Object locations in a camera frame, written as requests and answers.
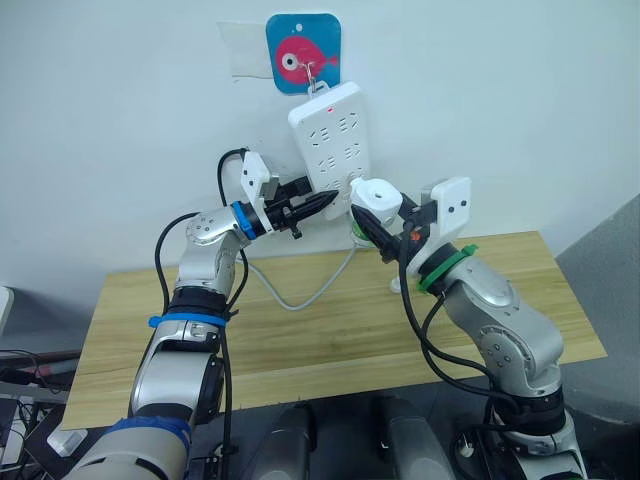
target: power outlet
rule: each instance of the power outlet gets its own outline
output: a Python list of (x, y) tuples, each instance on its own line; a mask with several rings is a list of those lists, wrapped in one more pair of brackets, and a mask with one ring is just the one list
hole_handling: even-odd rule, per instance
[(9, 318), (9, 312), (13, 305), (13, 290), (7, 287), (0, 287), (0, 335)]
[(347, 82), (319, 94), (291, 110), (289, 124), (314, 192), (340, 192), (325, 208), (325, 218), (339, 217), (349, 209), (351, 180), (370, 169), (360, 87)]

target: metal hook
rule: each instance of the metal hook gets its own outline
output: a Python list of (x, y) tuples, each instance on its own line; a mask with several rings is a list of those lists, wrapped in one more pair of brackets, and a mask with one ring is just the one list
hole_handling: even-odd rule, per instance
[(307, 71), (307, 79), (309, 80), (309, 85), (311, 85), (311, 92), (316, 93), (316, 79), (311, 75), (311, 65), (313, 65), (313, 62), (302, 64), (304, 69)]

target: white cylinder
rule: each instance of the white cylinder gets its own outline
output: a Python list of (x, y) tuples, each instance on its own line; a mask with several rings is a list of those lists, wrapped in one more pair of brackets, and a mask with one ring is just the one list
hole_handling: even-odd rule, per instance
[(366, 208), (388, 227), (400, 210), (402, 194), (386, 180), (356, 178), (351, 182), (351, 203)]

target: blue tape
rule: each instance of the blue tape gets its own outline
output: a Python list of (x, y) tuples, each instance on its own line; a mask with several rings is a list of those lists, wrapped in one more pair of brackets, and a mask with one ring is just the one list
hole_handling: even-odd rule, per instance
[(189, 442), (191, 441), (191, 427), (187, 422), (179, 418), (170, 417), (131, 417), (123, 418), (116, 422), (107, 433), (127, 430), (129, 428), (159, 428), (166, 430), (177, 436), (189, 453)]
[(244, 211), (242, 210), (242, 206), (240, 205), (240, 202), (233, 202), (231, 206), (233, 207), (233, 211), (236, 214), (236, 219), (238, 220), (238, 223), (240, 224), (240, 228), (242, 229), (242, 231), (247, 235), (249, 240), (255, 240), (257, 238), (256, 232), (253, 231), (251, 222), (249, 221), (247, 216), (244, 214)]
[(227, 321), (224, 318), (205, 315), (204, 313), (167, 313), (161, 317), (151, 317), (149, 319), (149, 326), (151, 328), (157, 328), (158, 325), (162, 322), (166, 322), (167, 320), (186, 320), (208, 323), (209, 325), (217, 325), (222, 328), (227, 326)]

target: green ring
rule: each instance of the green ring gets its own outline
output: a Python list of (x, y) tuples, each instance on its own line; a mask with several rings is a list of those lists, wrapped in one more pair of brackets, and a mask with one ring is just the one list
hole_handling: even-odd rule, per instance
[(431, 272), (429, 275), (424, 277), (420, 282), (418, 282), (418, 290), (422, 292), (426, 292), (429, 290), (429, 287), (433, 285), (433, 283), (438, 280), (442, 275), (448, 272), (456, 263), (460, 260), (463, 260), (466, 257), (470, 257), (473, 253), (478, 249), (478, 246), (475, 244), (467, 245), (459, 252), (454, 253), (449, 258), (447, 258), (444, 262), (442, 262), (438, 267)]

